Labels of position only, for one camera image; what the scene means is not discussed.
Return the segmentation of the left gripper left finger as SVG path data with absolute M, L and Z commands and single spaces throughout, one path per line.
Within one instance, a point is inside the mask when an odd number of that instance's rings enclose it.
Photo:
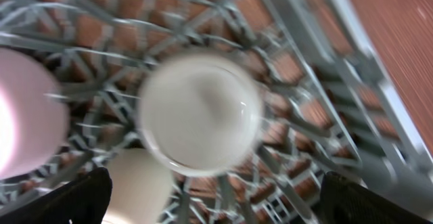
M 111 194 L 108 169 L 99 167 L 1 216 L 1 224 L 100 224 Z

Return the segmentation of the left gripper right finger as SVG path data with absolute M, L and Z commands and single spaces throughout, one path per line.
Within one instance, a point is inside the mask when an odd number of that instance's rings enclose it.
M 320 205 L 329 224 L 431 224 L 335 172 L 323 177 Z

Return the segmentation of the white paper cup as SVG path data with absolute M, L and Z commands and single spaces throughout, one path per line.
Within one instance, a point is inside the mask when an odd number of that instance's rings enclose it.
M 155 224 L 173 190 L 173 174 L 148 151 L 121 151 L 106 166 L 112 194 L 103 224 Z

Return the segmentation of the small white round plate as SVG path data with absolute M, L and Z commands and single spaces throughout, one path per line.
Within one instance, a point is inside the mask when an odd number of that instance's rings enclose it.
M 64 143 L 69 113 L 51 96 L 60 84 L 42 64 L 1 49 L 1 178 L 47 163 Z

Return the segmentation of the grey round bowl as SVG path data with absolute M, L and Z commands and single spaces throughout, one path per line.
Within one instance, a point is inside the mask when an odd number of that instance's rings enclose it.
M 222 175 L 255 151 L 264 101 L 244 62 L 191 49 L 164 58 L 145 78 L 137 128 L 163 165 L 189 177 Z

